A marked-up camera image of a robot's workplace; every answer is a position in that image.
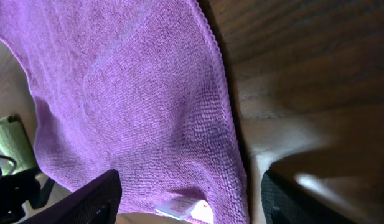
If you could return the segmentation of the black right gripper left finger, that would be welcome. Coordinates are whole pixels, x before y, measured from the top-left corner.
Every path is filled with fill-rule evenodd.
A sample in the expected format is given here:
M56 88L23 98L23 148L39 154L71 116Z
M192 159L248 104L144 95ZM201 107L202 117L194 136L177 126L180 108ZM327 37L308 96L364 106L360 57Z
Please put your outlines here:
M119 173L111 169L21 224L114 224L121 195Z

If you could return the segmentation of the purple microfiber cloth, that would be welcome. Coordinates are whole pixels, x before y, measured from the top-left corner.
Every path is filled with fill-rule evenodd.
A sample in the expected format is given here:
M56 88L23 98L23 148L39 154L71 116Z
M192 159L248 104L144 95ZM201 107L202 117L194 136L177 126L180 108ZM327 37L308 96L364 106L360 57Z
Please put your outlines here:
M177 196L248 223L222 55L197 1L0 1L27 75L42 171L75 191L110 169L120 213Z

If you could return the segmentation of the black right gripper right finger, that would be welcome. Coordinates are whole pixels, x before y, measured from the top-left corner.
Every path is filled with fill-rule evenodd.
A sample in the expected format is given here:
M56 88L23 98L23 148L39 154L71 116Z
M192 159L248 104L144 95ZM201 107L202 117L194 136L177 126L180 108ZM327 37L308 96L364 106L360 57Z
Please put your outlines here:
M354 223L270 170L263 174L261 201L267 224Z

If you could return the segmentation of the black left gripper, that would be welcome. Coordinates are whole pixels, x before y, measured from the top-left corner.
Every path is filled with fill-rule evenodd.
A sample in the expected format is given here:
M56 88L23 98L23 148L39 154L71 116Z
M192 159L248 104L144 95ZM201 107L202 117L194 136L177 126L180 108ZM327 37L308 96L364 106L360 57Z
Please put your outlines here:
M44 185L36 179L40 169L32 168L14 175L3 175L0 168L0 223L15 223L26 213L22 204L28 201L32 209L44 207L55 181L47 179Z

